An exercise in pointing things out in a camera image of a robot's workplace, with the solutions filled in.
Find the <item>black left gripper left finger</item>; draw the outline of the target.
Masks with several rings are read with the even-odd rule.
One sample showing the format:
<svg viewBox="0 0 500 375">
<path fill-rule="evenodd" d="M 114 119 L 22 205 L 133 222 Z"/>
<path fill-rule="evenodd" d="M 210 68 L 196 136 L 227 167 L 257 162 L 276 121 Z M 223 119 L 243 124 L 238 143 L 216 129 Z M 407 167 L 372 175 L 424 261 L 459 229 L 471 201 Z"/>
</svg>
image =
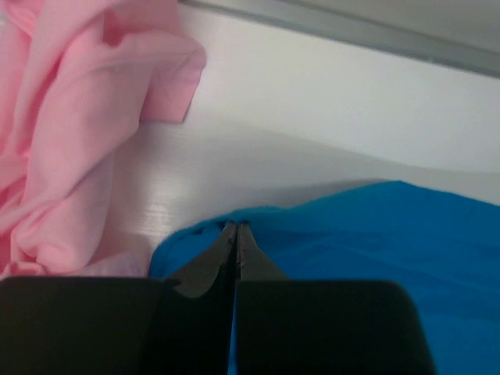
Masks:
<svg viewBox="0 0 500 375">
<path fill-rule="evenodd" d="M 163 279 L 4 279 L 2 373 L 225 374 L 237 232 Z"/>
</svg>

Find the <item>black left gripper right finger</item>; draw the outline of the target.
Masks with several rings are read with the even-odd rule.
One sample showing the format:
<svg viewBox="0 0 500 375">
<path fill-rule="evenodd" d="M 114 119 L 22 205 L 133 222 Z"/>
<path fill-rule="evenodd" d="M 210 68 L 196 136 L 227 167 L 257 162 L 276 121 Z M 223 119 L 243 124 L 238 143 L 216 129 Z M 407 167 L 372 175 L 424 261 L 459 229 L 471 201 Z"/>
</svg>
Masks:
<svg viewBox="0 0 500 375">
<path fill-rule="evenodd" d="M 240 374 L 433 374 L 416 307 L 385 280 L 292 280 L 237 231 Z"/>
</svg>

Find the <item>blue t shirt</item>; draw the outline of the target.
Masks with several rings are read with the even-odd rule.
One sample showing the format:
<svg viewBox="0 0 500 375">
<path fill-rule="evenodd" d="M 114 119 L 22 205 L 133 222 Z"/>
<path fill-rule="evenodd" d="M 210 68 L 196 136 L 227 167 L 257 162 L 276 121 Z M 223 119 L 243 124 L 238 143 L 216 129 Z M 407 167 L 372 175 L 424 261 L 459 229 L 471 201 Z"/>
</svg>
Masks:
<svg viewBox="0 0 500 375">
<path fill-rule="evenodd" d="M 171 234 L 148 275 L 208 248 L 228 222 L 295 279 L 382 279 L 411 295 L 440 374 L 499 371 L 499 207 L 401 181 L 284 207 L 254 207 Z"/>
</svg>

